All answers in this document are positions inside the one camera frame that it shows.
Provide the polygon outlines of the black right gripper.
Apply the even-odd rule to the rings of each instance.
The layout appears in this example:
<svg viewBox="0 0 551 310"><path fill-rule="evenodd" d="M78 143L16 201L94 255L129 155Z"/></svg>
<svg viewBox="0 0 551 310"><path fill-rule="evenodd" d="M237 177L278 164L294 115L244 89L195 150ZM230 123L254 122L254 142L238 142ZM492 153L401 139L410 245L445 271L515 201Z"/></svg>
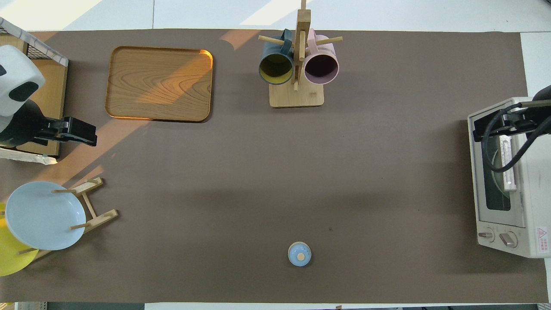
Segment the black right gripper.
<svg viewBox="0 0 551 310"><path fill-rule="evenodd" d="M480 143L486 130L489 128L489 137L496 135L513 136L532 132L539 125L538 107L524 107L522 103L513 104L506 108L506 122L502 113L490 113L473 118L473 141Z"/></svg>

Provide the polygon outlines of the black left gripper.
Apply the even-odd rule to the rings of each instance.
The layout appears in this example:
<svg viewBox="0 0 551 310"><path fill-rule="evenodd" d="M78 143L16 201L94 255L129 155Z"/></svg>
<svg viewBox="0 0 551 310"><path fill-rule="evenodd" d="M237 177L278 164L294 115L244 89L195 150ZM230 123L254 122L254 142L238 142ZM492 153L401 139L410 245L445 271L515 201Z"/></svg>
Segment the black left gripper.
<svg viewBox="0 0 551 310"><path fill-rule="evenodd" d="M95 147L98 142L96 126L74 117L46 118L46 122L31 138L31 142L37 145L48 145L49 141L82 143Z"/></svg>

